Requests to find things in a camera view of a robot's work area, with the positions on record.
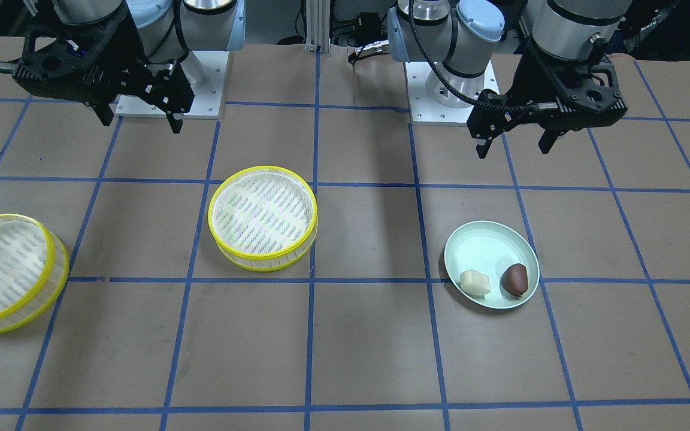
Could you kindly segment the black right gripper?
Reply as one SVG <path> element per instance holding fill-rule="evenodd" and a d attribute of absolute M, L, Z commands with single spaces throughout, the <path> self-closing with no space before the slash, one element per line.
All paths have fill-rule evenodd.
<path fill-rule="evenodd" d="M 30 6 L 22 54 L 12 78 L 39 98 L 80 102 L 103 126 L 116 118 L 118 96 L 136 96 L 165 113 L 174 134 L 194 101 L 181 48 L 161 53 L 178 27 L 180 10 L 162 6 L 170 23 L 145 42 L 128 6 Z"/>

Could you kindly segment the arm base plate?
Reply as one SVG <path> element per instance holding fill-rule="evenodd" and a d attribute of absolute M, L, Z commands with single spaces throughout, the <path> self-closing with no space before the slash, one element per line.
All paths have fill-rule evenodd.
<path fill-rule="evenodd" d="M 458 77 L 446 70 L 442 63 L 437 62 L 435 65 L 449 84 L 472 100 L 476 100 L 485 89 L 496 93 L 500 91 L 491 61 L 482 75 L 472 78 Z M 404 70 L 411 122 L 414 125 L 467 125 L 474 107 L 444 87 L 427 63 L 406 62 Z"/>
<path fill-rule="evenodd" d="M 183 64 L 192 86 L 194 101 L 184 119 L 218 120 L 225 100 L 226 76 L 232 54 L 227 51 L 193 51 Z M 136 96 L 119 98 L 116 116 L 164 119 L 165 113 Z"/>

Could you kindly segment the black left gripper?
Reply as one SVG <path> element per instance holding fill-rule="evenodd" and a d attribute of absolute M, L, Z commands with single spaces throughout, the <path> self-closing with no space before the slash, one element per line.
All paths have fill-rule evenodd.
<path fill-rule="evenodd" d="M 476 152 L 486 159 L 493 140 L 520 125 L 539 125 L 542 154 L 566 133 L 611 126 L 627 114 L 616 71 L 603 50 L 591 43 L 589 59 L 561 60 L 526 42 L 509 90 L 482 90 L 467 120 Z"/>

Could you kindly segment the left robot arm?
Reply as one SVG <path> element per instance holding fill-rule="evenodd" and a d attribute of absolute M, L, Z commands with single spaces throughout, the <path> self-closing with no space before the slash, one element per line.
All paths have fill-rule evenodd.
<path fill-rule="evenodd" d="M 611 126 L 628 111 L 606 54 L 629 1 L 547 1 L 540 8 L 512 86 L 502 95 L 482 81 L 506 32 L 488 1 L 399 1 L 389 9 L 394 60 L 430 68 L 427 87 L 439 104 L 471 107 L 467 128 L 485 158 L 493 140 L 519 125 L 539 125 L 548 154 L 565 133 Z"/>

